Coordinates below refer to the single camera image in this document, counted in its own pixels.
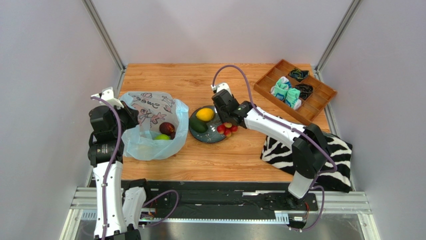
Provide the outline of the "left corner aluminium post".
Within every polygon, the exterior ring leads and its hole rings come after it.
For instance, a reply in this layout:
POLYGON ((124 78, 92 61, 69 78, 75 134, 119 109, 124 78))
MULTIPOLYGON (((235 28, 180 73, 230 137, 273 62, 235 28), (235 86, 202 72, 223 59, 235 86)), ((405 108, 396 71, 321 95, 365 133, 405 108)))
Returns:
POLYGON ((109 51, 113 61, 115 62, 117 68, 120 72, 124 72, 126 70, 126 66, 122 61, 122 58, 119 55, 117 48, 115 47, 113 40, 111 39, 103 21, 98 13, 96 6, 92 0, 82 0, 90 18, 92 19, 96 29, 98 30, 107 50, 109 51))

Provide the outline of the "dark red apple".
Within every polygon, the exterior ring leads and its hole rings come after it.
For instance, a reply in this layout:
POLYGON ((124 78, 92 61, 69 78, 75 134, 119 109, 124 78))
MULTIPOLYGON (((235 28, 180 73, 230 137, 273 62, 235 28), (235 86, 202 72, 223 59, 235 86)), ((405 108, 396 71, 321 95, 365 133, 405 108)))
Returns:
POLYGON ((163 122, 159 126, 159 131, 164 134, 171 136, 175 131, 175 126, 170 122, 163 122))

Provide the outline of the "right corner aluminium post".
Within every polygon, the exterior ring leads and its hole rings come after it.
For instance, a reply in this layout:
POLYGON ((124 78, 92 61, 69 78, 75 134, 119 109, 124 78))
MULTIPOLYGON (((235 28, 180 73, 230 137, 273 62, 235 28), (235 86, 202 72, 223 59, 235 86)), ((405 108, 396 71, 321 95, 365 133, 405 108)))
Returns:
POLYGON ((361 6, 363 0, 352 0, 348 9, 346 10, 343 18, 341 19, 339 25, 337 26, 334 34, 332 35, 331 40, 329 41, 327 47, 325 48, 323 54, 321 55, 318 63, 315 66, 315 70, 320 72, 326 65, 328 59, 332 55, 335 47, 340 41, 341 37, 345 33, 347 27, 351 23, 352 19, 356 15, 359 7, 361 6))

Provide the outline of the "teal white sock left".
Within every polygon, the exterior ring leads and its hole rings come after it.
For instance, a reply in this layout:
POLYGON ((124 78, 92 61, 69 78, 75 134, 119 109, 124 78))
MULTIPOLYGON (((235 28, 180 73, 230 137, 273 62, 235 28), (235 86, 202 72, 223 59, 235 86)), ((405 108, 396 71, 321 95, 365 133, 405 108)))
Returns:
POLYGON ((286 76, 282 76, 275 83, 274 86, 271 87, 270 93, 280 101, 284 101, 287 97, 288 91, 292 88, 292 85, 289 79, 286 76))

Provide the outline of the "aluminium frame rail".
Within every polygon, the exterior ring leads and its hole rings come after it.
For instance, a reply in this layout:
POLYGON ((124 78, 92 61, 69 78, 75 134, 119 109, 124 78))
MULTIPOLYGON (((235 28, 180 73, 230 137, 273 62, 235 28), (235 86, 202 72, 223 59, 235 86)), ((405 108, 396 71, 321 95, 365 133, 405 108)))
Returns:
POLYGON ((362 191, 311 191, 296 208, 286 183, 152 181, 143 240, 378 240, 362 191))

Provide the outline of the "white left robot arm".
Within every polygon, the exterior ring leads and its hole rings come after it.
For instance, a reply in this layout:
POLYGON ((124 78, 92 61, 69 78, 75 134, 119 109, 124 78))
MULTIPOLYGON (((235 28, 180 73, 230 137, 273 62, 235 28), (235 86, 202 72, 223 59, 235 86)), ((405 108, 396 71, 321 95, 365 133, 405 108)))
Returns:
POLYGON ((124 143, 122 134, 138 125, 138 112, 123 101, 97 106, 89 112, 93 131, 88 159, 96 183, 95 240, 139 240, 139 210, 147 199, 145 179, 121 189, 124 143))

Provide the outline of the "light blue printed plastic bag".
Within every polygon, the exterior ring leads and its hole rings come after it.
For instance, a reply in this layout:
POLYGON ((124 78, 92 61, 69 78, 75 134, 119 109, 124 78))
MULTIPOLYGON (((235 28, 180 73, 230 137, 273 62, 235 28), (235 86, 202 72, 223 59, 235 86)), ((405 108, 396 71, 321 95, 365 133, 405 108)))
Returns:
POLYGON ((127 129, 121 137, 126 157, 141 161, 163 160, 182 149, 189 131, 189 107, 184 102, 160 91, 129 91, 120 100, 138 112, 138 125, 127 129), (156 139, 162 134, 160 125, 163 123, 174 126, 174 139, 156 139))

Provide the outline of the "yellow lemon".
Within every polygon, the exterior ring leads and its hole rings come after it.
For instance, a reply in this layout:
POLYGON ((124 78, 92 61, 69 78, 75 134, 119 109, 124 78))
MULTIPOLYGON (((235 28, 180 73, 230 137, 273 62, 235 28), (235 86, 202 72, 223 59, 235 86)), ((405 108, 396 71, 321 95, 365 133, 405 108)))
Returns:
POLYGON ((204 107, 197 111, 196 118, 203 122, 209 122, 215 117, 215 111, 211 108, 204 107))

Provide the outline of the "teal white sock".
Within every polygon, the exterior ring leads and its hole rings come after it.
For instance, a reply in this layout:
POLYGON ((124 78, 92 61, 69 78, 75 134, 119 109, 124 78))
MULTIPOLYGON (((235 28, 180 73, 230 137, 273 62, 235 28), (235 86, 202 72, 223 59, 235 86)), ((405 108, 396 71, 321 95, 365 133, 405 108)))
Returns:
POLYGON ((270 93, 280 101, 284 101, 287 97, 288 91, 292 88, 292 85, 289 79, 286 76, 282 76, 275 83, 274 86, 271 87, 270 93))
POLYGON ((287 91, 284 103, 291 107, 293 110, 297 110, 301 105, 302 101, 299 98, 300 91, 295 88, 290 88, 287 91))

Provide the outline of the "dark green avocado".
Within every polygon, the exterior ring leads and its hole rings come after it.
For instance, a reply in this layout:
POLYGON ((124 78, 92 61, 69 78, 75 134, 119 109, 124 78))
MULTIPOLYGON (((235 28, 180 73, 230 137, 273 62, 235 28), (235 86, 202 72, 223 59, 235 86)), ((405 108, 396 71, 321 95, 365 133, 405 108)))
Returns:
POLYGON ((193 131, 201 134, 209 130, 207 124, 204 121, 198 119, 196 116, 192 116, 189 118, 189 127, 193 131))

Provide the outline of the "green apple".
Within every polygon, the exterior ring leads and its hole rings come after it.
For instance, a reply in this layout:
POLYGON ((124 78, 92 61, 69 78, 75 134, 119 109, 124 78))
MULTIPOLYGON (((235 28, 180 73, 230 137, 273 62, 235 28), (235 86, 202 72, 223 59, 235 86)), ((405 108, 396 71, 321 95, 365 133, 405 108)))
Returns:
POLYGON ((164 140, 164 141, 168 141, 171 140, 171 137, 167 134, 159 134, 157 135, 154 140, 164 140))

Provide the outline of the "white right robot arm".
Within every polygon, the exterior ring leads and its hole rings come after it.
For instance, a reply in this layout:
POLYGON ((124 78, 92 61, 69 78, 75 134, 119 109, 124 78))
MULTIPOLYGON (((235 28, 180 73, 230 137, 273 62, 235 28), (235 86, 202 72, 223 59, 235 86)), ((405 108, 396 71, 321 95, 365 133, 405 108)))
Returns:
POLYGON ((289 122, 249 101, 239 103, 228 89, 214 87, 213 93, 213 104, 223 123, 260 132, 291 150, 295 173, 288 192, 295 199, 303 199, 331 159, 322 130, 313 123, 305 126, 289 122))

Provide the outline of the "black fruit plate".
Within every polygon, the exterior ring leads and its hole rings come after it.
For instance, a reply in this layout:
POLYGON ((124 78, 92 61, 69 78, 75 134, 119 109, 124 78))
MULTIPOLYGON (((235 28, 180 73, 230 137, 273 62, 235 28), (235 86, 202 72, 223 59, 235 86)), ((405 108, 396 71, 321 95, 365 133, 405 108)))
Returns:
POLYGON ((215 116, 211 121, 205 122, 208 126, 208 131, 206 131, 205 133, 198 133, 198 132, 193 131, 189 126, 190 134, 196 140, 203 142, 203 143, 208 143, 208 144, 214 144, 214 143, 218 143, 218 142, 225 140, 227 137, 225 137, 224 135, 217 132, 217 127, 222 124, 222 121, 220 120, 219 115, 217 114, 217 110, 213 105, 206 105, 206 106, 203 106, 203 107, 199 107, 197 110, 195 110, 192 113, 192 115, 189 117, 189 119, 191 117, 195 117, 197 111, 202 109, 202 108, 211 108, 212 110, 214 110, 215 116))

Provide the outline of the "black rolled sock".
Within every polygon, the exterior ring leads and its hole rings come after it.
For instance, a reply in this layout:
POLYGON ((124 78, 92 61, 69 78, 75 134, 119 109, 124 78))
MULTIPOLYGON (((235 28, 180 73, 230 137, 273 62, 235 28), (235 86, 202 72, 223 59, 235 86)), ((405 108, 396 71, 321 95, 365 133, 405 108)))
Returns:
POLYGON ((310 84, 298 84, 294 88, 300 91, 299 98, 304 101, 314 92, 314 87, 310 84))

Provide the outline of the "zebra striped cloth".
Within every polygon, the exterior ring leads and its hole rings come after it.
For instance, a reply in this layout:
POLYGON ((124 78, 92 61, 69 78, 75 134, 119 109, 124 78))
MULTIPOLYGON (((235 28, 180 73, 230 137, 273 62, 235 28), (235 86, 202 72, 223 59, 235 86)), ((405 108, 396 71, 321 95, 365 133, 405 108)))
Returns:
MULTIPOLYGON (((349 193, 352 190, 350 178, 353 145, 332 133, 324 132, 323 134, 337 170, 321 174, 316 184, 323 186, 327 191, 349 193)), ((292 151, 272 137, 266 137, 260 159, 285 173, 294 175, 296 172, 292 151)))

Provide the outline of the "red strawberry bunch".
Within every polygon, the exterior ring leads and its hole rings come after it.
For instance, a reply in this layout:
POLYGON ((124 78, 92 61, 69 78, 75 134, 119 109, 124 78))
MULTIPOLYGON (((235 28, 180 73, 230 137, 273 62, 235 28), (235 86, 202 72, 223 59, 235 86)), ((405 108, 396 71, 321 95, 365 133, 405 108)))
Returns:
POLYGON ((216 131, 219 134, 224 135, 225 137, 230 137, 232 134, 234 134, 238 131, 238 126, 233 125, 229 122, 225 122, 225 123, 219 125, 216 128, 216 131))

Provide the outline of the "teal white sock right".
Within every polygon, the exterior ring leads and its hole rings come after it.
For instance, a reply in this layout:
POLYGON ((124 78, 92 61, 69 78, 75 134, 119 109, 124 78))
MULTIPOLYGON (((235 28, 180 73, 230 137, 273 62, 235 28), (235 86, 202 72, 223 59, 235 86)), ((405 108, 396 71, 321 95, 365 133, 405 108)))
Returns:
POLYGON ((300 91, 295 88, 290 88, 287 91, 284 103, 291 107, 293 110, 297 110, 301 105, 302 101, 299 98, 300 91))

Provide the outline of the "corner aluminium post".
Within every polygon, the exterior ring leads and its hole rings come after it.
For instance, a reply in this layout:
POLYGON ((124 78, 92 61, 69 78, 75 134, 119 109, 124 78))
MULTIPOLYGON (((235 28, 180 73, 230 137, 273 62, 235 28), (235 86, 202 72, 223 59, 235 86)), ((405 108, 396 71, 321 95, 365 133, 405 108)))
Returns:
POLYGON ((340 41, 341 37, 345 33, 347 27, 351 23, 352 19, 356 15, 359 7, 361 6, 363 0, 352 0, 348 9, 346 10, 343 18, 341 19, 339 25, 337 26, 334 34, 332 35, 331 40, 329 41, 327 47, 325 48, 323 54, 321 55, 318 63, 315 66, 315 70, 320 72, 326 65, 328 59, 332 55, 335 47, 340 41))
POLYGON ((126 66, 122 61, 122 58, 119 55, 117 48, 115 47, 113 40, 111 39, 103 21, 98 13, 96 6, 92 0, 82 0, 90 18, 92 19, 96 29, 98 30, 107 50, 109 51, 113 61, 115 62, 117 68, 120 72, 124 72, 126 70, 126 66))

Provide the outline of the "dark patterned rolled sock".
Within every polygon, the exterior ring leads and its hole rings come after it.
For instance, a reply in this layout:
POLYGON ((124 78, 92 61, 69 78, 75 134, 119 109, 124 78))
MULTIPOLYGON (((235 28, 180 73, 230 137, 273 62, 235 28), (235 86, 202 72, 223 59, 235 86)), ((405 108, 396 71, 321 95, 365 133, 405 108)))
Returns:
POLYGON ((310 72, 308 70, 301 70, 299 68, 294 68, 289 72, 289 76, 299 83, 309 76, 310 72))

